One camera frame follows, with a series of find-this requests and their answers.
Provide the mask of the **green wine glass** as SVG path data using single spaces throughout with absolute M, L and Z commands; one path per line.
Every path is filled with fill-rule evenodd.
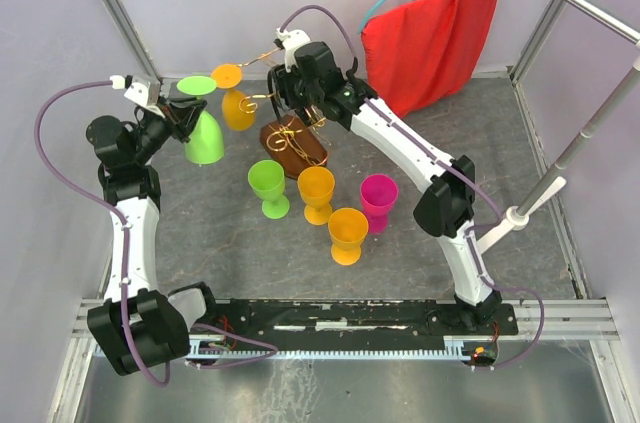
M 182 78 L 177 89 L 197 101 L 203 102 L 203 96 L 217 88 L 216 81 L 210 76 L 192 75 Z M 224 140 L 217 120 L 206 110 L 202 110 L 195 127 L 185 143 L 185 156 L 194 164 L 210 165 L 224 157 Z
M 274 160 L 261 160 L 248 171 L 248 183 L 262 201 L 261 209 L 269 219 L 281 219 L 287 215 L 290 203 L 285 196 L 284 168 Z

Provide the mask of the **red cloth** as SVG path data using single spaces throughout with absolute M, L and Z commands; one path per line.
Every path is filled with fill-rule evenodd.
M 460 91 L 483 51 L 498 0 L 416 0 L 361 32 L 370 86 L 398 116 Z

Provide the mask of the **gold wine glass rack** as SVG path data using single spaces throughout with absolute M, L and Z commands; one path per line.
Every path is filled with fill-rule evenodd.
M 306 126 L 293 110 L 284 110 L 275 85 L 274 70 L 278 64 L 271 59 L 276 52 L 278 49 L 240 64 L 240 67 L 244 67 L 264 61 L 269 71 L 267 72 L 267 93 L 242 97 L 238 103 L 238 109 L 244 114 L 254 115 L 259 108 L 259 103 L 263 100 L 272 104 L 275 120 L 267 123 L 260 130 L 259 141 L 268 155 L 284 167 L 285 176 L 296 180 L 307 168 L 327 166 L 329 142 L 318 134 L 317 129 L 325 124 L 325 120 L 317 115 L 314 108 L 306 110 L 311 122 L 310 126 Z

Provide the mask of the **metal clothes rail stand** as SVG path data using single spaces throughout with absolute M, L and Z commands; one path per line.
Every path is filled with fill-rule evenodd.
M 553 0 L 556 19 L 518 78 L 549 163 L 526 217 L 490 248 L 533 231 L 559 202 L 584 257 L 639 251 L 639 0 Z

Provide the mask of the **orange wine glass front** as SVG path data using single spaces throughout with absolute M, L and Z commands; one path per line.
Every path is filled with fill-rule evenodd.
M 355 208 L 340 208 L 330 216 L 328 231 L 333 260 L 342 266 L 355 264 L 361 256 L 361 246 L 369 232 L 365 215 Z

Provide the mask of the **magenta wine glass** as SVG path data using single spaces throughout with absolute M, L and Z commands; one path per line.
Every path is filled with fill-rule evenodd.
M 382 233 L 388 226 L 389 213 L 398 198 L 396 182 L 386 174 L 366 177 L 360 186 L 360 201 L 369 223 L 369 232 Z

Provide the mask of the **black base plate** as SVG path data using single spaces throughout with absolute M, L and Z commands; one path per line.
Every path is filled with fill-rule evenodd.
M 414 330 L 444 337 L 518 333 L 510 304 L 499 303 L 488 315 L 478 317 L 457 303 L 436 300 L 218 300 L 196 322 L 257 340 L 264 334 L 293 331 L 378 330 L 398 334 Z

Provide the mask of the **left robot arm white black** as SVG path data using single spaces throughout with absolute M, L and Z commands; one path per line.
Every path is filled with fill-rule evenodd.
M 163 295 L 155 269 L 161 185 L 150 160 L 170 138 L 187 142 L 210 120 L 202 99 L 160 101 L 135 122 L 94 119 L 86 138 L 100 161 L 100 202 L 113 223 L 111 276 L 88 328 L 120 376 L 168 366 L 190 351 L 190 331 L 215 330 L 221 311 L 211 289 L 194 283 Z

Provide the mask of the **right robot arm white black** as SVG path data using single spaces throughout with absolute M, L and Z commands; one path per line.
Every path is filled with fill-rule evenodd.
M 459 325 L 478 334 L 489 327 L 502 302 L 476 239 L 473 204 L 475 165 L 429 144 L 404 123 L 355 71 L 342 71 L 324 42 L 279 37 L 284 61 L 268 73 L 274 110 L 289 109 L 305 125 L 317 108 L 328 120 L 363 138 L 393 161 L 421 193 L 413 217 L 437 239 L 454 278 Z

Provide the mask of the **orange wine glass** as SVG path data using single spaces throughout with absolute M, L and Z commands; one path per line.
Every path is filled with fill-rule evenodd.
M 226 125 L 233 131 L 249 129 L 255 122 L 255 112 L 248 108 L 247 95 L 237 89 L 243 79 L 240 66 L 222 64 L 211 72 L 217 87 L 225 90 L 222 99 L 222 115 Z
M 330 201 L 334 194 L 335 178 L 332 172 L 322 166 L 306 168 L 298 176 L 297 185 L 305 204 L 305 219 L 315 226 L 326 224 L 333 212 Z
M 355 208 L 340 208 L 330 216 L 328 231 L 333 260 L 342 266 L 355 264 L 361 256 L 361 246 L 369 232 L 365 215 Z

